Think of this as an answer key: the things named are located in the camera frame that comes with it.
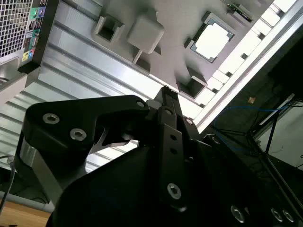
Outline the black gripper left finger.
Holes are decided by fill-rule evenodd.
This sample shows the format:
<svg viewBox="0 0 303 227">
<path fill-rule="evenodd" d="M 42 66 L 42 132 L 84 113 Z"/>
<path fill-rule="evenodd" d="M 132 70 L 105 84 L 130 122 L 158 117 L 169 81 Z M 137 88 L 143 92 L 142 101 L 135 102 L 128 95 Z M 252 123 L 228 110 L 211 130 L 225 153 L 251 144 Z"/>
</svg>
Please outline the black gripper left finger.
<svg viewBox="0 0 303 227">
<path fill-rule="evenodd" d="M 44 102 L 30 106 L 18 141 L 17 172 L 56 206 L 64 190 L 136 148 L 180 148 L 172 91 L 152 101 L 134 95 Z"/>
</svg>

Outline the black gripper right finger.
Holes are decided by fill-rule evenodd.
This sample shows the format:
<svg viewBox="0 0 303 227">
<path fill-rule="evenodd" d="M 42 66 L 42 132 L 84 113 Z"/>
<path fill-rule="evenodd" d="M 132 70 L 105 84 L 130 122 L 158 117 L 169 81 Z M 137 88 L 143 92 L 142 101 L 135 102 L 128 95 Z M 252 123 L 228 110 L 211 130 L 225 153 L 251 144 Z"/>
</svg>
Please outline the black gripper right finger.
<svg viewBox="0 0 303 227">
<path fill-rule="evenodd" d="M 303 209 L 270 160 L 257 154 L 252 170 L 215 134 L 200 136 L 183 116 L 172 93 L 177 127 L 184 141 L 187 210 L 174 214 L 174 227 L 300 227 Z"/>
</svg>

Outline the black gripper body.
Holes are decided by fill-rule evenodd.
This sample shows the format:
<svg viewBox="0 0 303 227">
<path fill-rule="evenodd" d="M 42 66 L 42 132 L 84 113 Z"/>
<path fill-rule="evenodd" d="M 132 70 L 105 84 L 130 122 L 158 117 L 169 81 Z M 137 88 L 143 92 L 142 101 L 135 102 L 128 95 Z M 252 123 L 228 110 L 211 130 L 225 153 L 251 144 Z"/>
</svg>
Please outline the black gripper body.
<svg viewBox="0 0 303 227">
<path fill-rule="evenodd" d="M 180 148 L 136 148 L 64 190 L 49 227 L 231 227 Z"/>
</svg>

